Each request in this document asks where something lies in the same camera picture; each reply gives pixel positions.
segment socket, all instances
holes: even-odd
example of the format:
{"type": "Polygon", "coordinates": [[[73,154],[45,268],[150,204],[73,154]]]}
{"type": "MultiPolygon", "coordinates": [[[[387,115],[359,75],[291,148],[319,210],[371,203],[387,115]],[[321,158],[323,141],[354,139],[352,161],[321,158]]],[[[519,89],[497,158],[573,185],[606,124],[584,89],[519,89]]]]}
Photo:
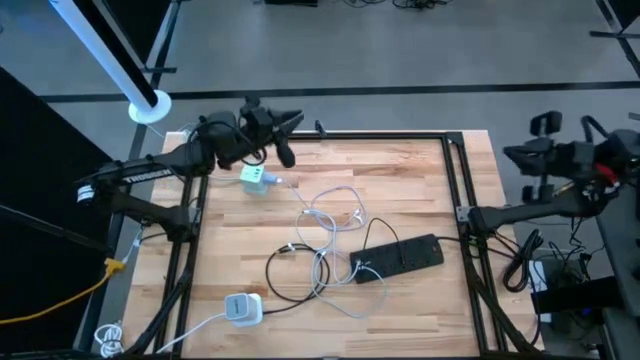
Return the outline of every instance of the socket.
{"type": "MultiPolygon", "coordinates": [[[[355,251],[349,254],[349,260],[352,269],[355,269],[356,262],[360,260],[363,265],[372,268],[385,278],[440,265],[444,263],[444,255],[438,238],[428,234],[355,251]]],[[[355,279],[356,283],[362,284],[378,280],[378,277],[370,271],[358,271],[355,279]]]]}

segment metal bracket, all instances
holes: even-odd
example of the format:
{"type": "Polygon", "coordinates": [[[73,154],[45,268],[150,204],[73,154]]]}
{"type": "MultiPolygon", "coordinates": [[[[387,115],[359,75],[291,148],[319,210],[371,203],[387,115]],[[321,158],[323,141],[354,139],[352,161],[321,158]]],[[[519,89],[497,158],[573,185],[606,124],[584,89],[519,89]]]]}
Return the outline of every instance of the metal bracket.
{"type": "Polygon", "coordinates": [[[459,222],[469,222],[469,206],[456,206],[456,218],[459,222]]]}
{"type": "Polygon", "coordinates": [[[449,140],[449,143],[464,147],[464,137],[460,131],[447,132],[447,140],[449,140]]]}
{"type": "Polygon", "coordinates": [[[327,132],[324,129],[324,126],[322,125],[322,123],[320,122],[320,120],[316,120],[316,131],[318,132],[318,135],[320,135],[321,139],[326,139],[327,138],[327,132]]]}

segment white power adapter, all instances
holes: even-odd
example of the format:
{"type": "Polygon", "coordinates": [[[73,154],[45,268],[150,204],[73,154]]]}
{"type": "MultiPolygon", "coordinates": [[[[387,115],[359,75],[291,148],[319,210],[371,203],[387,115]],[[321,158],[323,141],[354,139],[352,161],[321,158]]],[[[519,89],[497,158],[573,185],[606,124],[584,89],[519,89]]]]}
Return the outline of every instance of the white power adapter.
{"type": "Polygon", "coordinates": [[[233,294],[224,298],[224,314],[236,327],[262,322],[262,298],[258,294],[233,294]]]}

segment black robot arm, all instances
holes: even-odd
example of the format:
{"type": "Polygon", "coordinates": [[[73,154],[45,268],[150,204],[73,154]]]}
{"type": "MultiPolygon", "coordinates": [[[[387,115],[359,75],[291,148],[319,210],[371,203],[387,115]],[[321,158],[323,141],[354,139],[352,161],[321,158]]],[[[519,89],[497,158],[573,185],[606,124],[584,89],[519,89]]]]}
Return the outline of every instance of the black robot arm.
{"type": "Polygon", "coordinates": [[[550,215],[591,217],[598,215],[618,194],[621,184],[636,177],[640,159],[640,134],[633,130],[608,133],[592,117],[582,118],[586,141],[556,144],[549,135],[560,130],[562,115],[551,111],[531,120],[536,139],[524,145],[504,148],[504,153],[523,175],[538,176],[537,187],[523,189],[523,205],[513,207],[473,207],[467,218],[471,231],[486,235],[505,224],[550,215]],[[593,143],[591,127],[605,140],[593,143]],[[563,177],[570,183],[554,191],[548,176],[563,177]]]}
{"type": "Polygon", "coordinates": [[[199,177],[210,174],[217,164],[230,169],[237,161],[253,156],[266,160],[265,147],[275,145],[285,167],[295,165],[288,146],[289,135],[303,120],[300,110],[276,111],[260,106],[259,99],[247,98],[236,119],[229,111],[201,116],[187,142],[173,151],[147,155],[126,162],[105,164],[78,183],[77,201],[97,205],[111,213],[124,213],[142,224],[160,224],[170,241],[188,241],[195,216],[186,206],[165,208],[120,191],[125,185],[167,176],[199,177]]]}

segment wooden table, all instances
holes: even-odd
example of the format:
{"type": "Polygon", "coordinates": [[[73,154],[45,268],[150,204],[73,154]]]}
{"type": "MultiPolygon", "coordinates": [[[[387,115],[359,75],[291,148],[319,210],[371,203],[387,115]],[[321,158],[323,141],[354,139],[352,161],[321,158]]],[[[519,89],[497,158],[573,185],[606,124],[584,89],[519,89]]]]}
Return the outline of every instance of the wooden table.
{"type": "MultiPolygon", "coordinates": [[[[464,138],[478,203],[504,204],[487,132],[464,131],[464,138]]],[[[172,150],[181,142],[181,135],[168,134],[164,151],[172,150]]],[[[457,237],[438,141],[323,140],[292,142],[291,147],[296,153],[296,167],[283,169],[271,148],[266,168],[292,182],[305,199],[310,200],[334,186],[351,185],[360,193],[369,217],[387,221],[401,239],[428,233],[457,237]]],[[[456,172],[461,174],[457,155],[453,153],[453,156],[456,172]]],[[[214,175],[228,176],[218,170],[214,175]]],[[[457,180],[460,192],[464,193],[461,176],[457,180]]],[[[164,206],[175,205],[180,201],[181,191],[182,184],[176,179],[158,180],[152,201],[164,206]]],[[[357,203],[351,193],[343,191],[329,195],[316,207],[344,221],[357,208],[357,203]]],[[[223,312],[223,299],[232,293],[258,293],[266,310],[289,304],[267,287],[265,263],[277,248],[297,242],[293,221],[302,209],[303,205],[286,186],[272,188],[266,196],[259,197],[244,193],[237,183],[212,179],[187,329],[223,312]]],[[[327,231],[314,220],[303,220],[301,226],[310,244],[320,246],[327,240],[327,231]]],[[[159,227],[154,227],[145,235],[159,231],[159,227]]],[[[338,248],[347,253],[361,249],[365,231],[339,233],[338,248]]],[[[501,229],[501,233],[513,238],[510,227],[501,229]]],[[[393,239],[384,226],[374,224],[368,246],[393,239]]],[[[182,355],[292,358],[478,355],[460,245],[444,240],[441,243],[444,264],[387,278],[389,297],[369,318],[349,318],[316,299],[288,312],[267,315],[263,323],[255,327],[235,328],[224,319],[215,319],[185,340],[182,355]]],[[[490,241],[490,246],[502,247],[495,241],[490,241]]],[[[140,249],[123,320],[125,348],[135,341],[160,306],[170,250],[171,244],[165,238],[149,240],[140,249]]],[[[490,260],[501,306],[531,339],[535,316],[529,292],[507,292],[500,277],[509,260],[491,253],[490,260]]],[[[274,286],[285,295],[306,296],[310,290],[310,261],[311,253],[302,252],[276,258],[271,265],[274,286]]],[[[354,283],[326,290],[324,294],[357,312],[374,305],[382,295],[382,288],[378,282],[354,283]]],[[[169,322],[168,340],[173,338],[177,308],[169,322]]],[[[495,348],[486,309],[484,315],[489,341],[495,348]]]]}

